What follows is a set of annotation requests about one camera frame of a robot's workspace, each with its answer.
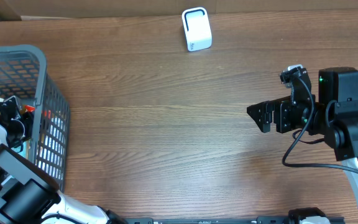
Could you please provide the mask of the orange pasta packet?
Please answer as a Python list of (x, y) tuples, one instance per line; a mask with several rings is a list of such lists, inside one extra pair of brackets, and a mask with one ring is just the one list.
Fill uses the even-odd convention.
[[(24, 108), (26, 111), (34, 113), (35, 112), (35, 107), (30, 106), (30, 105), (24, 105)], [(50, 110), (44, 110), (43, 112), (44, 116), (48, 119), (50, 119), (52, 117), (52, 112)]]

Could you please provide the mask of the grey plastic shopping basket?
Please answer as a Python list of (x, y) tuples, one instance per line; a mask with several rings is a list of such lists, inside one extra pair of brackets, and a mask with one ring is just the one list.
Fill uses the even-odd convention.
[(45, 54), (33, 45), (0, 47), (0, 98), (34, 107), (32, 137), (24, 155), (65, 186), (70, 106), (47, 73)]

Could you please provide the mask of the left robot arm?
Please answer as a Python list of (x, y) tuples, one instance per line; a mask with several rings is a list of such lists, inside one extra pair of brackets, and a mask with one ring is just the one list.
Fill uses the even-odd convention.
[(110, 210), (81, 203), (14, 149), (32, 137), (34, 115), (15, 97), (0, 101), (0, 223), (125, 223)]

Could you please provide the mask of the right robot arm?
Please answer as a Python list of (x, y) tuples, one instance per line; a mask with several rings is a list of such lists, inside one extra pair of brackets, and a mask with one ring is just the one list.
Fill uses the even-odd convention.
[[(290, 95), (247, 107), (247, 114), (263, 133), (276, 125), (278, 133), (292, 132), (294, 141), (282, 157), (293, 168), (329, 168), (344, 171), (358, 208), (358, 70), (331, 67), (318, 73), (318, 94), (312, 93), (308, 71), (292, 65), (280, 75)], [(304, 133), (320, 134), (315, 143), (325, 143), (334, 151), (338, 164), (289, 163), (287, 158)]]

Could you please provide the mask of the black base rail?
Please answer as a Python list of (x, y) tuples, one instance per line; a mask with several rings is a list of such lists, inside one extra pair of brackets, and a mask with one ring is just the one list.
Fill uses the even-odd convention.
[(128, 224), (296, 224), (296, 223), (338, 223), (345, 224), (343, 217), (317, 218), (312, 221), (295, 221), (288, 216), (259, 216), (257, 218), (211, 218), (211, 219), (153, 219), (126, 218)]

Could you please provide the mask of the white barcode scanner stand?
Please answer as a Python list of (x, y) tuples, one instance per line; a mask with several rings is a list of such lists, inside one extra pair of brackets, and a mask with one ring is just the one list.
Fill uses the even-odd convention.
[(183, 11), (181, 15), (187, 49), (189, 52), (208, 49), (212, 46), (212, 33), (208, 13), (203, 7)]

